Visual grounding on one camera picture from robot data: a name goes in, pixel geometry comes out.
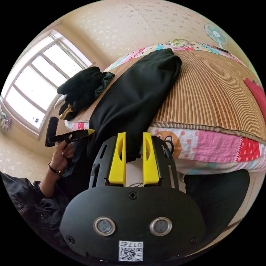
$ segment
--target red cloth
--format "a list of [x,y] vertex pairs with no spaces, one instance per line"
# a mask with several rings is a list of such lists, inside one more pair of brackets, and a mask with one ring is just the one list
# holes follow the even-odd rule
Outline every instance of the red cloth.
[[253,83],[248,78],[245,79],[245,84],[248,86],[254,98],[256,99],[266,123],[266,95],[263,88]]

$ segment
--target window pane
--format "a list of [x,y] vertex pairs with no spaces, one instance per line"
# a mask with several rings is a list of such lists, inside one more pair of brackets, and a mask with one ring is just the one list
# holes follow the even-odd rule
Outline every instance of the window pane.
[[67,39],[62,39],[62,42],[75,54],[78,56],[78,58],[86,65],[86,66],[91,66],[92,63],[90,62],[90,60],[88,60],[88,58],[81,53],[80,50],[78,50],[78,48],[76,46],[74,46],[69,40]]
[[44,118],[44,113],[35,108],[26,99],[24,99],[15,89],[11,87],[6,101],[11,107],[25,120],[30,122],[36,128],[40,128],[40,124]]
[[32,64],[51,82],[56,86],[60,86],[67,81],[67,79],[58,72],[53,66],[51,66],[43,57],[40,55],[32,62]]
[[57,94],[56,89],[29,66],[19,75],[15,85],[44,110],[47,110]]
[[42,39],[41,41],[39,41],[36,45],[34,45],[12,68],[12,70],[10,71],[6,82],[4,84],[3,87],[3,91],[2,95],[3,97],[5,96],[5,93],[7,91],[7,89],[9,88],[9,86],[11,85],[11,83],[13,82],[14,78],[16,77],[16,75],[18,74],[18,72],[27,64],[27,62],[33,57],[35,56],[36,53],[38,53],[41,49],[43,49],[46,45],[50,44],[51,42],[53,42],[53,39],[49,36],[45,37],[44,39]]
[[57,44],[53,45],[44,52],[54,64],[62,69],[69,77],[73,77],[82,68]]

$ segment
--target colorful bedding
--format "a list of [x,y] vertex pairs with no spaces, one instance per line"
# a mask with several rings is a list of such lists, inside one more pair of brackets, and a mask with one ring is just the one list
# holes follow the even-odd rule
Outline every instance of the colorful bedding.
[[[70,131],[89,128],[88,121],[65,124]],[[166,141],[183,174],[266,171],[266,146],[251,139],[192,129],[150,127],[148,132]]]
[[165,43],[165,44],[157,44],[157,45],[152,45],[146,48],[142,48],[139,49],[135,52],[129,53],[121,58],[119,58],[118,60],[116,60],[113,64],[111,64],[108,68],[105,69],[106,72],[110,71],[111,69],[124,64],[134,58],[138,58],[140,56],[144,56],[149,54],[150,52],[156,51],[156,50],[160,50],[160,49],[167,49],[167,48],[171,48],[173,51],[187,51],[187,50],[195,50],[195,51],[207,51],[207,52],[211,52],[211,53],[215,53],[215,54],[219,54],[219,55],[223,55],[226,56],[228,58],[231,58],[233,60],[235,60],[236,62],[244,65],[244,63],[242,63],[237,57],[235,57],[232,54],[223,52],[221,50],[218,50],[216,48],[214,48],[211,45],[208,44],[203,44],[200,42],[187,42],[186,43],[187,46],[179,46],[177,43],[175,42],[170,42],[170,43]]

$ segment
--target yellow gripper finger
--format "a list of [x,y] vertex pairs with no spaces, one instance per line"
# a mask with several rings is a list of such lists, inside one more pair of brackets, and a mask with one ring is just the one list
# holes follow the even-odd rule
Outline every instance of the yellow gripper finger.
[[126,133],[119,133],[116,140],[109,183],[126,186]]
[[143,133],[143,186],[158,184],[159,173],[150,133]]

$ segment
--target black handheld tool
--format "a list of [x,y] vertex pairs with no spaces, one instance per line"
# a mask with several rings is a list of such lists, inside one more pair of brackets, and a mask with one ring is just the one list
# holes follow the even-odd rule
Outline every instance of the black handheld tool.
[[54,147],[57,142],[66,141],[66,143],[71,143],[79,140],[80,138],[84,138],[92,134],[95,130],[93,129],[81,129],[73,132],[69,132],[63,135],[56,136],[56,129],[58,125],[59,119],[55,116],[51,116],[47,128],[45,146],[46,147]]

